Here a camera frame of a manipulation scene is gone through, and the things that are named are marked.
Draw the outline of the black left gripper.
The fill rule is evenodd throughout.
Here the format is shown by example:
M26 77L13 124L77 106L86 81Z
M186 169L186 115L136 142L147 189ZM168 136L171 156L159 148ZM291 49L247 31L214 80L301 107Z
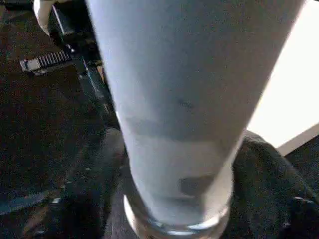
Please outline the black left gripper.
M71 63L75 59L78 80L84 94L106 127L120 129L108 86L104 83L101 61L89 12L84 0L29 0L37 23L58 52L20 61L22 71L40 75Z

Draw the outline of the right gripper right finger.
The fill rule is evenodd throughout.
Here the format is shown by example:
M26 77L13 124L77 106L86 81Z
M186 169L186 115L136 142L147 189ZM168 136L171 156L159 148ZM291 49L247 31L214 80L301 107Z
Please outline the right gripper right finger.
M234 196L224 239L318 238L318 138L283 156L249 131L233 172Z

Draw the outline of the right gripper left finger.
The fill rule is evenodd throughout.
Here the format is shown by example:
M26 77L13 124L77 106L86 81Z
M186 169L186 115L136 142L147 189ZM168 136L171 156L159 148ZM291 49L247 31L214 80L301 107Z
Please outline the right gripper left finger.
M32 239L101 239L125 145L118 129L97 133L77 154L58 189L30 219Z

